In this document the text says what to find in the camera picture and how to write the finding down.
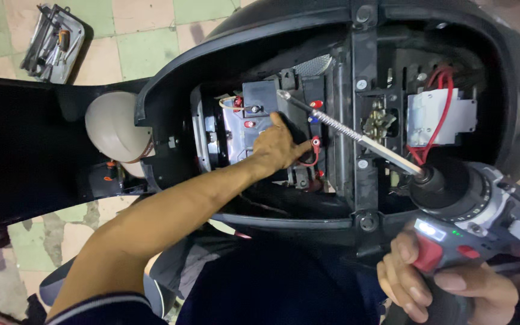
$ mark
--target metal plate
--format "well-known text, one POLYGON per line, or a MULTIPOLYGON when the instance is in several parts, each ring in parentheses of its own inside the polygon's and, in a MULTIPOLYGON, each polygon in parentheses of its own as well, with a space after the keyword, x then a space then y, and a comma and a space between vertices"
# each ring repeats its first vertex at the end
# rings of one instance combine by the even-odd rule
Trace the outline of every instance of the metal plate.
MULTIPOLYGON (((407 143, 411 147, 426 146, 437 128, 447 101, 447 89, 425 91, 408 96, 407 143)), ((459 100, 453 89, 451 107, 434 144, 454 144, 461 132, 473 132, 477 126, 477 101, 459 100)))

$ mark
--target sleeve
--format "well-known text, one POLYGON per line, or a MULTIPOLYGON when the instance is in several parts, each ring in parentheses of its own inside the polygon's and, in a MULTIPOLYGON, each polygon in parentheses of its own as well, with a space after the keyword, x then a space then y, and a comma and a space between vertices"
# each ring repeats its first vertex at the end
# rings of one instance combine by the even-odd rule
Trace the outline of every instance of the sleeve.
POLYGON ((114 292, 84 300, 54 316, 47 325, 163 325, 148 299, 136 292, 114 292))

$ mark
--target hand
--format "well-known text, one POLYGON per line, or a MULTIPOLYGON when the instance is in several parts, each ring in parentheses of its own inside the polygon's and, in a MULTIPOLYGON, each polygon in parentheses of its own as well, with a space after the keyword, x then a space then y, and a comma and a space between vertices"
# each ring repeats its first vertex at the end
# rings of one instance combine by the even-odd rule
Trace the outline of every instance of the hand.
POLYGON ((271 167, 271 174, 274 174, 279 169, 290 166, 303 153, 312 149, 312 145, 310 141, 294 144, 290 131, 278 113, 271 113, 270 119, 274 125, 256 138, 253 157, 263 159, 264 164, 271 167))
MULTIPOLYGON (((422 276, 411 264, 418 258, 416 234, 413 230, 400 233, 391 242, 391 252, 377 265, 379 283, 392 301, 401 306, 417 323, 429 315, 426 307, 432 295, 422 276)), ((435 275, 435 283, 446 292, 473 297, 475 310, 471 325, 505 325, 519 299, 515 285, 496 274, 487 263, 480 267, 461 266, 442 270, 435 275)))

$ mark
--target metal rod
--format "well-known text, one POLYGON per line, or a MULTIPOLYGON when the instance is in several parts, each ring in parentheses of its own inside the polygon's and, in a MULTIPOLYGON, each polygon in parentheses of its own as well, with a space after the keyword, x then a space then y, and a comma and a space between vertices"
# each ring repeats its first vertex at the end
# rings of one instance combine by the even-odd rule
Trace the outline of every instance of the metal rod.
POLYGON ((394 165, 402 168, 404 171, 408 172, 414 176, 422 176, 424 174, 423 169, 415 164, 411 163, 407 159, 402 158, 400 155, 394 153, 393 151, 387 149, 385 146, 378 144, 376 141, 371 138, 358 133, 357 131, 347 127, 346 125, 338 122, 332 117, 322 113, 321 111, 309 107, 304 102, 295 99, 292 95, 285 90, 277 90, 278 96, 282 97, 287 102, 293 104, 294 106, 301 108, 307 113, 312 114, 316 117, 320 122, 328 125, 329 127, 336 129, 336 131, 346 135, 347 137, 357 141, 358 144, 367 147, 372 152, 378 154, 382 158, 390 161, 394 165))

